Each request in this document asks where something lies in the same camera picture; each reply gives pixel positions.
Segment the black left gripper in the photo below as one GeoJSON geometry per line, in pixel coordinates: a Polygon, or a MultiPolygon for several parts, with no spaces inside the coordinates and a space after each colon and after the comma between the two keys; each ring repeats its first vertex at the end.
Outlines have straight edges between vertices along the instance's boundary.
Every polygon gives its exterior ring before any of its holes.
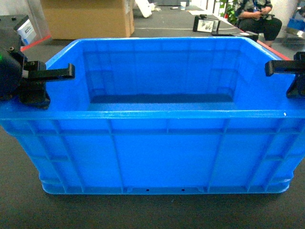
{"type": "Polygon", "coordinates": [[[0,17],[0,99],[9,100],[18,91],[22,104],[48,109],[51,99],[46,82],[74,79],[75,66],[69,63],[64,69],[46,70],[43,62],[28,62],[21,51],[24,44],[16,32],[17,26],[26,19],[29,19],[26,14],[0,17]]]}

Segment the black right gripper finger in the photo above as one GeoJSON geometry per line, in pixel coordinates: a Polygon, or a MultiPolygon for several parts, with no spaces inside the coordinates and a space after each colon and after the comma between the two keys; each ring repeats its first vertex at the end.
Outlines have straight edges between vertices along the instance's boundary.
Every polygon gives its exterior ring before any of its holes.
{"type": "Polygon", "coordinates": [[[283,74],[304,74],[305,73],[305,53],[297,52],[293,60],[271,60],[264,66],[266,76],[275,73],[283,74]]]}
{"type": "Polygon", "coordinates": [[[305,97],[305,74],[295,75],[294,80],[286,91],[288,99],[303,99],[305,97]]]}

